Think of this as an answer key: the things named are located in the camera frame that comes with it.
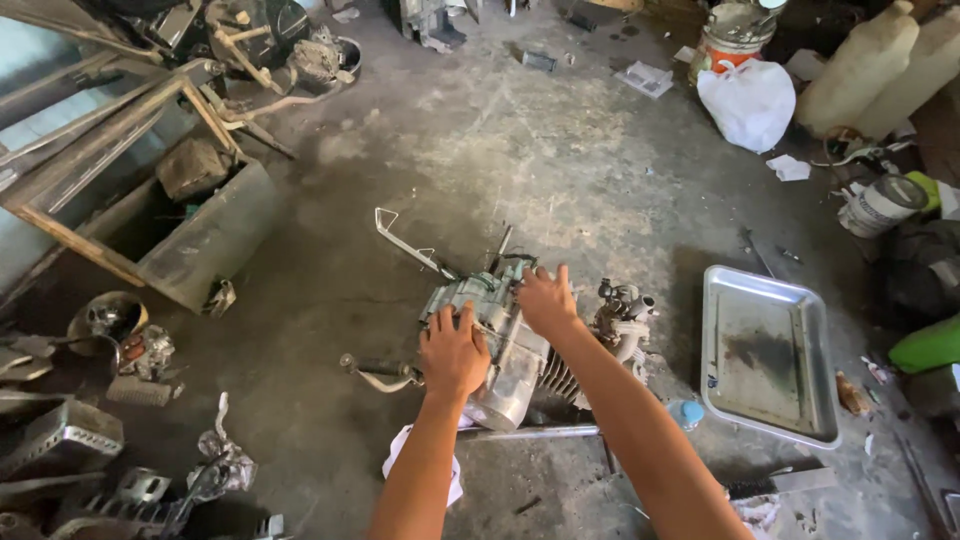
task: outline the human hand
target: human hand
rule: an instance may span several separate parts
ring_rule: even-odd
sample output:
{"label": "human hand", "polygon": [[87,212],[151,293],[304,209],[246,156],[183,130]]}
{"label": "human hand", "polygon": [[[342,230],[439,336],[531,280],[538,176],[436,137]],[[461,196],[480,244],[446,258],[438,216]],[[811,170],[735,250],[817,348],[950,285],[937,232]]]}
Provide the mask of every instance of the human hand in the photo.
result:
{"label": "human hand", "polygon": [[523,269],[523,285],[516,292],[523,320],[531,330],[545,337],[562,332],[571,324],[583,324],[577,317],[577,303],[570,293],[566,265],[557,267],[557,279],[551,280],[546,268]]}
{"label": "human hand", "polygon": [[420,333],[420,364],[427,394],[463,401],[483,384],[490,367],[487,338],[473,326],[473,302],[460,310],[460,328],[453,326],[447,304],[427,319]]}

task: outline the paint can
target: paint can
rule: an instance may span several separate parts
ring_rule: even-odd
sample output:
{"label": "paint can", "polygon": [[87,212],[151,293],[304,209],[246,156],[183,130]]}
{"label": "paint can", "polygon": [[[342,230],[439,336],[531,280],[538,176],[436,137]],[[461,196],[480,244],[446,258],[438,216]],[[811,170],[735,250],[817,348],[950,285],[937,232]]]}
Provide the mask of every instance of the paint can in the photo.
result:
{"label": "paint can", "polygon": [[690,61],[687,79],[697,85],[697,74],[711,70],[727,71],[750,58],[760,58],[760,49],[777,30],[777,18],[755,4],[720,4],[710,10],[700,43]]}
{"label": "paint can", "polygon": [[847,201],[838,219],[861,238],[876,238],[926,206],[924,188],[899,174],[885,174]]}

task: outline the blue bottle cap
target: blue bottle cap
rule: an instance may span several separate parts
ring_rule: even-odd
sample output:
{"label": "blue bottle cap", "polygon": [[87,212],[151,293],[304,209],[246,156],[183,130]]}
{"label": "blue bottle cap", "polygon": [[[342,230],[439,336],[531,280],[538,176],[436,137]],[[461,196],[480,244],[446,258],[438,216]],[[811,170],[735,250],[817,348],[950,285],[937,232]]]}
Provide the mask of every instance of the blue bottle cap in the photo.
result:
{"label": "blue bottle cap", "polygon": [[697,402],[684,402],[684,404],[680,406],[680,412],[686,421],[691,424],[700,422],[704,418],[704,408]]}

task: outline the aluminum tray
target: aluminum tray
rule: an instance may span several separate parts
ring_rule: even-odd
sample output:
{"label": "aluminum tray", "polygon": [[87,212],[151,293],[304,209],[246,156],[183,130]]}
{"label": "aluminum tray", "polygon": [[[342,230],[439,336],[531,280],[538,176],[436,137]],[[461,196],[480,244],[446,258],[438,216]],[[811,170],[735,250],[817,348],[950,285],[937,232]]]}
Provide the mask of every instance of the aluminum tray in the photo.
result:
{"label": "aluminum tray", "polygon": [[720,418],[816,448],[840,446],[827,310],[807,288],[710,266],[700,377],[704,403]]}

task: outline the concrete floor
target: concrete floor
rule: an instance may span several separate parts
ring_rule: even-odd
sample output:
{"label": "concrete floor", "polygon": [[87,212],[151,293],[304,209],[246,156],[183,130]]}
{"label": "concrete floor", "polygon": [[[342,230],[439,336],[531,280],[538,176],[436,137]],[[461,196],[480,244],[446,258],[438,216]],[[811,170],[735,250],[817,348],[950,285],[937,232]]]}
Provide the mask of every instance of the concrete floor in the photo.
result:
{"label": "concrete floor", "polygon": [[[665,362],[650,387],[665,400],[699,387],[704,270],[723,263],[759,271],[737,237],[741,225],[750,227],[779,278],[825,299],[834,365],[855,382],[873,382],[858,357],[883,336],[865,321],[865,266],[836,222],[828,177],[780,183],[768,157],[720,136],[685,82],[686,65],[670,60],[682,44],[695,44],[694,29],[636,16],[629,25],[638,32],[628,37],[634,32],[607,15],[609,24],[586,34],[551,5],[513,20],[487,6],[480,27],[456,19],[469,42],[442,56],[404,40],[376,5],[360,9],[359,19],[331,24],[363,46],[359,83],[265,122],[302,159],[278,160],[251,146],[289,206],[235,280],[238,302],[223,319],[208,320],[144,292],[154,320],[176,340],[175,363],[190,367],[186,391],[165,409],[102,403],[127,421],[125,462],[181,479],[200,458],[196,439],[212,426],[218,394],[228,391],[226,428],[260,464],[251,493],[231,499],[282,512],[300,538],[362,535],[389,443],[415,417],[420,394],[379,394],[344,375],[337,359],[345,352],[412,359],[417,317],[439,284],[376,234],[375,207],[400,213],[397,235],[461,268],[482,267],[504,224],[513,224],[516,246],[548,265],[570,265],[585,316],[598,306],[594,291],[604,277],[654,295],[660,317],[647,351]],[[518,49],[545,52],[560,66],[550,74],[529,69]],[[655,101],[612,77],[635,60],[674,69],[675,86]],[[778,258],[775,244],[804,265]],[[76,258],[55,275],[60,281],[40,292],[59,298],[64,312],[89,298],[90,287],[117,286]],[[782,498],[777,538],[931,537],[894,430],[922,448],[935,487],[956,482],[953,460],[925,423],[897,419],[907,406],[896,389],[874,388],[884,403],[879,413],[867,420],[843,411],[844,444],[833,452],[710,417],[690,438],[718,478],[818,459],[838,471],[838,487]],[[863,451],[868,432],[873,456]],[[459,445],[457,457],[466,495],[447,513],[447,538],[653,534],[632,508],[639,502],[629,482],[606,475],[597,438],[474,442]],[[542,502],[515,515],[535,497]],[[218,504],[218,513],[240,519],[228,501]],[[814,510],[810,534],[795,513],[809,521]]]}

